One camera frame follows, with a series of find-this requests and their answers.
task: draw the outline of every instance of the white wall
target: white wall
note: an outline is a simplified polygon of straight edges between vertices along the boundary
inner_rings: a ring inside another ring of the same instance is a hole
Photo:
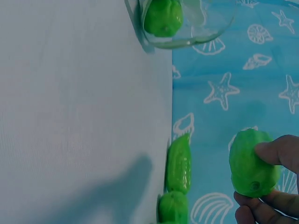
[[[135,1],[1,1],[0,223],[155,221],[171,52],[142,47]]]

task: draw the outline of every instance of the blue fabric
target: blue fabric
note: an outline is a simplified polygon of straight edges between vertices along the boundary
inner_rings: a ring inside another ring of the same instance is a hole
[[[234,23],[207,44],[173,51],[173,138],[190,132],[190,223],[235,224],[228,163],[234,135],[253,127],[299,135],[299,8],[241,0]],[[297,193],[283,169],[278,189]]]

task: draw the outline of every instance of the hand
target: hand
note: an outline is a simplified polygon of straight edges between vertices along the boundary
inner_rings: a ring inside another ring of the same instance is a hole
[[[269,143],[256,145],[256,154],[265,162],[283,165],[299,174],[299,137],[282,136]],[[249,198],[235,192],[235,200],[240,207],[235,213],[238,224],[299,224],[299,196],[274,190],[261,198]]]

